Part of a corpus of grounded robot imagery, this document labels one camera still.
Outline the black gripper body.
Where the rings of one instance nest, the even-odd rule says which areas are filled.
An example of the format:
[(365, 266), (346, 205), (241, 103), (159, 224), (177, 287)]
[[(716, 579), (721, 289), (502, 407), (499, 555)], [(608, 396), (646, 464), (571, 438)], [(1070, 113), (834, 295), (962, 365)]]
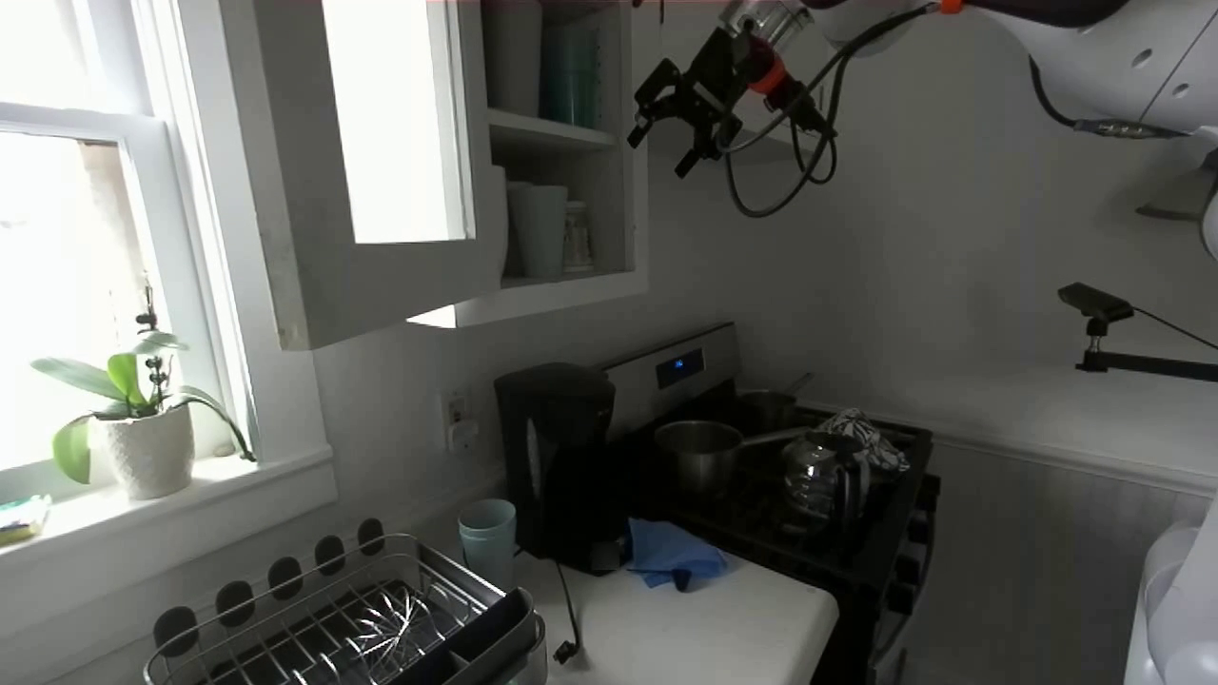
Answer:
[(694, 113), (712, 130), (739, 130), (743, 96), (759, 96), (769, 112), (791, 112), (805, 84), (781, 51), (805, 27), (809, 13), (725, 13), (687, 74)]

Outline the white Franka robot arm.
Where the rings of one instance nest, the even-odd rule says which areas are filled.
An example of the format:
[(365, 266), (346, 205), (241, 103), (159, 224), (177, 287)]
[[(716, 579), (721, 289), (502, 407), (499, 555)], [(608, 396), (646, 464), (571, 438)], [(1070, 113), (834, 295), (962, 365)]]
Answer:
[(1010, 30), (1062, 130), (1111, 143), (1218, 130), (1218, 0), (727, 0), (691, 67), (660, 63), (639, 82), (627, 145), (683, 124), (677, 178), (702, 162), (734, 165), (759, 145), (739, 117), (755, 96), (769, 126), (791, 135), (797, 185), (773, 205), (746, 205), (739, 187), (730, 201), (773, 217), (838, 177), (847, 68), (928, 15), (987, 15)]

